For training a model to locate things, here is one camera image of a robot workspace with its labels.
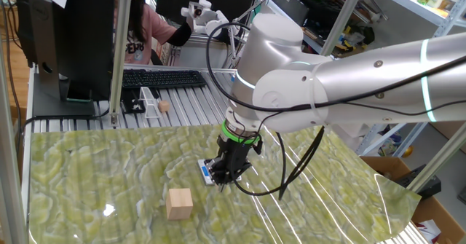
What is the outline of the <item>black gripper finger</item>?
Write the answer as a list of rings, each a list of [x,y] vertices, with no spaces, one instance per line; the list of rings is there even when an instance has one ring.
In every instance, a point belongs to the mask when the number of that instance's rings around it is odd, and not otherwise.
[[[204,164],[209,172],[211,180],[218,187],[219,192],[222,192],[225,187],[225,162],[223,157],[207,159]]]
[[[248,168],[252,166],[248,159],[233,162],[224,158],[224,179],[223,184],[230,184],[233,180],[238,179]]]

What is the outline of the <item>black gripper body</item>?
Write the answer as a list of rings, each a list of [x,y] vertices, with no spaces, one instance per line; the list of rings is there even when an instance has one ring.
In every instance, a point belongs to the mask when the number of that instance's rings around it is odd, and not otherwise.
[[[244,160],[251,149],[253,149],[257,154],[261,154],[263,139],[262,136],[257,133],[254,133],[247,138],[238,138],[236,136],[230,138],[224,133],[221,133],[217,138],[217,144],[217,157],[221,160],[230,160],[234,156],[238,156],[241,160]]]

